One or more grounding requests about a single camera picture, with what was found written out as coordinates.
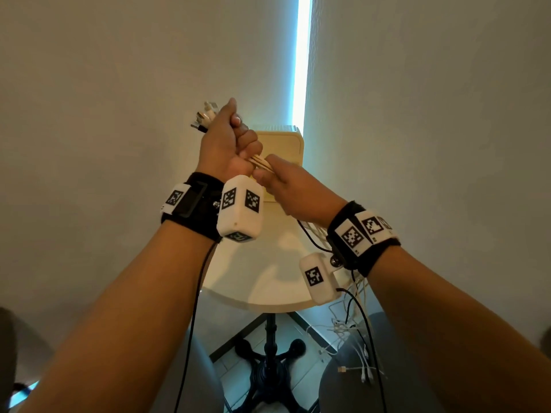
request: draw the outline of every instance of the table leg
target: table leg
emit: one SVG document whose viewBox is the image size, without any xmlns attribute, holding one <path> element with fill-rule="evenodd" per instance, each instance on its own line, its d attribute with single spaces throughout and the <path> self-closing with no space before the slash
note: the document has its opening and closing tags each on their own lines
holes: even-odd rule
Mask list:
<svg viewBox="0 0 551 413">
<path fill-rule="evenodd" d="M 251 388 L 243 404 L 234 410 L 235 413 L 251 413 L 261 402 L 283 404 L 289 413 L 306 413 L 296 402 L 291 391 L 290 367 L 293 361 L 306 352 L 306 345 L 301 339 L 291 342 L 289 350 L 277 355 L 276 315 L 268 314 L 266 319 L 265 355 L 253 352 L 246 340 L 235 344 L 239 357 L 251 364 Z"/>
</svg>

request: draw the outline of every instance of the hand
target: hand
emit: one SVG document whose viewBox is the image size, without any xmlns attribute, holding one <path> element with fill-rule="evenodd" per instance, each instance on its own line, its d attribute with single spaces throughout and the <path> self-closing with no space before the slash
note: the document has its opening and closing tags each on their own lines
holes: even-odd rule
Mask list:
<svg viewBox="0 0 551 413">
<path fill-rule="evenodd" d="M 277 155 L 266 161 L 275 174 L 255 169 L 252 176 L 272 194 L 287 215 L 328 228 L 334 217 L 346 205 L 346 200 L 315 179 L 304 168 Z"/>
<path fill-rule="evenodd" d="M 223 183 L 237 175 L 250 176 L 254 166 L 247 159 L 262 152 L 256 132 L 243 124 L 237 107 L 236 100 L 230 98 L 201 140 L 196 171 Z"/>
</svg>

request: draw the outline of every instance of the wristband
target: wristband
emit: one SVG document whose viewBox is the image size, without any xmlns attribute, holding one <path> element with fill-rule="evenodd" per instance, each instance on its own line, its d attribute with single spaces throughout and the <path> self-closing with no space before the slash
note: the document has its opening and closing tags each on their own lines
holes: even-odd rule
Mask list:
<svg viewBox="0 0 551 413">
<path fill-rule="evenodd" d="M 365 277 L 386 248 L 400 245 L 386 220 L 354 201 L 341 209 L 327 232 L 327 242 L 343 266 Z"/>
<path fill-rule="evenodd" d="M 161 223 L 171 220 L 220 243 L 218 207 L 224 183 L 210 175 L 194 172 L 177 184 L 161 208 Z"/>
</svg>

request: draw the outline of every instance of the metal screw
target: metal screw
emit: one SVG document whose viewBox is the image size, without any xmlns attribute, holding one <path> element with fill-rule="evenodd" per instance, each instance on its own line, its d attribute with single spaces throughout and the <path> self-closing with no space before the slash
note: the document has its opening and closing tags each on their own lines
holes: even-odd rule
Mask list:
<svg viewBox="0 0 551 413">
<path fill-rule="evenodd" d="M 342 265 L 341 260 L 338 259 L 336 256 L 332 256 L 329 262 L 331 266 L 334 266 L 335 268 Z"/>
</svg>

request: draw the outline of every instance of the black wrist strap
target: black wrist strap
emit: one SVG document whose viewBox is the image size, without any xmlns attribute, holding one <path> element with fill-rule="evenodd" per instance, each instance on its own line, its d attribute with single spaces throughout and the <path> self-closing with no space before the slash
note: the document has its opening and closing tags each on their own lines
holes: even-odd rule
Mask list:
<svg viewBox="0 0 551 413">
<path fill-rule="evenodd" d="M 341 260 L 346 269 L 358 270 L 364 277 L 367 277 L 377 262 L 377 259 L 379 259 L 383 252 L 389 246 L 399 246 L 400 242 L 396 238 L 390 238 L 383 242 L 371 245 L 365 252 L 363 252 L 363 254 L 357 256 L 348 246 L 344 244 L 341 237 L 336 234 L 335 229 L 337 229 L 348 219 L 354 227 L 358 229 L 358 231 L 368 237 L 365 227 L 355 216 L 362 211 L 365 211 L 365 208 L 355 201 L 351 201 L 344 206 L 329 225 L 329 229 L 327 229 L 327 242 L 331 245 L 334 255 Z"/>
<path fill-rule="evenodd" d="M 222 236 L 216 229 L 218 207 L 215 202 L 220 202 L 222 198 L 224 183 L 200 172 L 192 173 L 185 183 L 190 186 L 189 190 L 172 214 L 162 214 L 161 223 L 171 220 L 220 243 Z"/>
</svg>

